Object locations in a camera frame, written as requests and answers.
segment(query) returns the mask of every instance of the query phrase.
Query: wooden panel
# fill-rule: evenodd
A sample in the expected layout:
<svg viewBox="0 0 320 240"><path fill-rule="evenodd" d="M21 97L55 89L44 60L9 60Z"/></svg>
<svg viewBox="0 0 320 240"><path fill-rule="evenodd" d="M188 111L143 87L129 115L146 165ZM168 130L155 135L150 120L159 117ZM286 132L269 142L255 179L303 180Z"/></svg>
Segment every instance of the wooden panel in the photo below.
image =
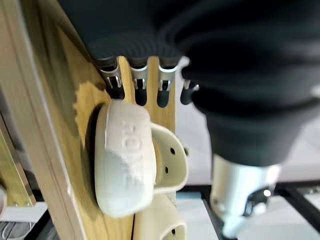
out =
<svg viewBox="0 0 320 240"><path fill-rule="evenodd" d="M6 190L8 207L31 207L36 203L1 114L0 184Z"/></svg>
<svg viewBox="0 0 320 240"><path fill-rule="evenodd" d="M97 107L111 99L99 89L103 81L95 67L48 14L29 2L22 1L22 17L18 1L0 1L11 11L6 18L12 38L12 43L6 42L12 45L6 52L9 59L0 62L0 72L6 70L1 87L53 222L62 239L129 240L133 217L103 215L94 194ZM145 107L155 123L174 131L174 91L168 107L157 106L157 61L149 61ZM133 103L130 68L123 57L120 67L125 101Z"/></svg>

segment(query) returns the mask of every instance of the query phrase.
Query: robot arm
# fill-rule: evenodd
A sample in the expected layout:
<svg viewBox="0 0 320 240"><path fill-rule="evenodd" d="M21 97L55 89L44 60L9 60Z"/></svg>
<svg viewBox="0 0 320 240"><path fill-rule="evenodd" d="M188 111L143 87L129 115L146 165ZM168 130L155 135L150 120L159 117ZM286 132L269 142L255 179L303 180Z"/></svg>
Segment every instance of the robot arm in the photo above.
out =
<svg viewBox="0 0 320 240"><path fill-rule="evenodd" d="M266 210L281 164L319 113L318 0L59 0L113 98L124 91L117 56L147 100L147 59L159 56L158 98L168 103L176 65L181 101L205 114L212 155L211 207L227 239Z"/></svg>

